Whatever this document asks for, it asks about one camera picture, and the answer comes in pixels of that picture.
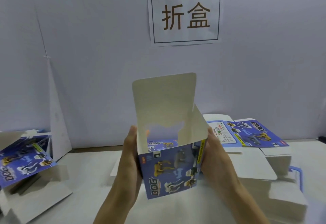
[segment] black rectangular border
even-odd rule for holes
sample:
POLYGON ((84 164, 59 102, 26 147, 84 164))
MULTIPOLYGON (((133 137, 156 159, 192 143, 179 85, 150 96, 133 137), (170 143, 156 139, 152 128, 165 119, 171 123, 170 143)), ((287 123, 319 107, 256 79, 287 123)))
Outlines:
MULTIPOLYGON (((154 14, 153 14, 153 0, 151 0, 151 5, 152 5, 152 22, 153 22, 153 39, 154 39, 154 44, 218 40, 218 38, 217 38, 217 39, 200 39, 200 40, 184 40, 184 41, 155 42, 155 32, 154 32, 154 14)), ((219 34, 219 30, 220 30, 220 9, 221 9, 221 0, 220 0, 220 2, 219 2, 219 5, 218 5, 218 34, 219 34)))

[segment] person's left hand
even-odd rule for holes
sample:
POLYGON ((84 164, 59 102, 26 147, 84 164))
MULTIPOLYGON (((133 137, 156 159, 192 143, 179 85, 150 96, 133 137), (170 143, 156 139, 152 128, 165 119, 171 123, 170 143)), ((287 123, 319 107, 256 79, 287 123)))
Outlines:
POLYGON ((131 126, 123 143, 118 173, 110 193, 116 203, 127 205, 129 209, 134 205, 141 186, 141 173, 137 158, 137 127, 131 126))

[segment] sign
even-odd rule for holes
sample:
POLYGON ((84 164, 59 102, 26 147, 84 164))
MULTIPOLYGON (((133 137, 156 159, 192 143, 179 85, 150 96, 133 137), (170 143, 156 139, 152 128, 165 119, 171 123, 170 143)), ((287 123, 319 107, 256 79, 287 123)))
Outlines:
POLYGON ((220 41, 223 0, 148 0, 153 46, 220 41))

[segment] table surface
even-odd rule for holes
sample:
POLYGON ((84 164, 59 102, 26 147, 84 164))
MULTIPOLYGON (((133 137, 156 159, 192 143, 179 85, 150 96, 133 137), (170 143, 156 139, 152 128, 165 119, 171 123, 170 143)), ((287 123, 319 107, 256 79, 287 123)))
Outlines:
MULTIPOLYGON (((326 145, 315 140, 305 140, 290 142, 290 146, 293 160, 304 172, 304 194, 326 202, 326 145)), ((74 193, 31 223, 92 223, 111 189, 114 177, 110 177, 110 172, 120 155, 121 151, 65 155, 59 164, 68 166, 70 179, 65 184, 74 193)), ((229 210, 202 180, 195 188, 152 200, 147 200, 142 184, 138 199, 125 223, 235 222, 229 210)))

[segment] yellow label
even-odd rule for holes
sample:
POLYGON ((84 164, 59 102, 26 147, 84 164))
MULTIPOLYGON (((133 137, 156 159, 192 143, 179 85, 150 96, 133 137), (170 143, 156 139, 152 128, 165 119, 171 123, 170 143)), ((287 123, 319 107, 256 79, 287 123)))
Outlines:
POLYGON ((238 140, 241 142, 242 145, 246 146, 246 144, 243 142, 243 140, 240 138, 240 136, 237 133, 235 133, 234 135, 238 138, 238 140))
POLYGON ((205 142, 206 142, 206 139, 202 140, 201 147, 199 149, 197 164, 199 164, 202 161, 202 155, 203 155, 203 152, 204 152, 205 142))
POLYGON ((43 149, 38 144, 33 144, 38 152, 43 152, 43 149))

